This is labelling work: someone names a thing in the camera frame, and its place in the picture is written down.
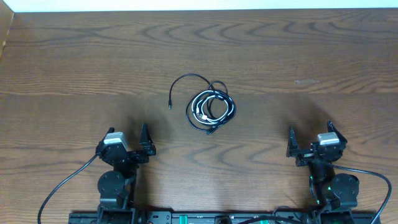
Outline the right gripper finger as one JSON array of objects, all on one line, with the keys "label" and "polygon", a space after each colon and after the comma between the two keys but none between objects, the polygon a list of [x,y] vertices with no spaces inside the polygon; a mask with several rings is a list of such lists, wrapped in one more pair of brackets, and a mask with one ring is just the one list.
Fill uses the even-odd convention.
[{"label": "right gripper finger", "polygon": [[289,139],[287,145],[287,157],[295,157],[299,153],[299,145],[292,127],[289,128]]},{"label": "right gripper finger", "polygon": [[334,124],[332,123],[331,120],[328,120],[326,125],[327,125],[327,128],[328,128],[328,132],[329,133],[335,133],[341,144],[347,144],[348,143],[348,140],[335,128],[335,126],[334,126]]}]

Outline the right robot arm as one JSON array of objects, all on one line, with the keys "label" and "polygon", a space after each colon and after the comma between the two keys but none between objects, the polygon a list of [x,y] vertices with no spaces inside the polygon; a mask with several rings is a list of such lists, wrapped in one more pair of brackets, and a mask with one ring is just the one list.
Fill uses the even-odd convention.
[{"label": "right robot arm", "polygon": [[358,206],[359,179],[350,174],[336,174],[333,163],[340,159],[347,139],[327,121],[327,133],[321,133],[308,149],[299,148],[295,132],[289,129],[287,157],[294,157],[297,167],[310,171],[310,193],[318,206],[302,217],[304,223],[353,223],[351,209]]}]

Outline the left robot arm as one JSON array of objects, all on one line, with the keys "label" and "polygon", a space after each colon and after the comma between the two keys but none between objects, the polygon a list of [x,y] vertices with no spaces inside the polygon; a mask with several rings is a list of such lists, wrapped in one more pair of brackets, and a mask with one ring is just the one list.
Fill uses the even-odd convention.
[{"label": "left robot arm", "polygon": [[147,222],[147,214],[134,203],[137,170],[156,155],[146,123],[142,125],[139,145],[141,150],[128,151],[127,139],[122,132],[109,128],[96,147],[96,155],[113,169],[105,172],[98,180],[100,200],[96,223]]}]

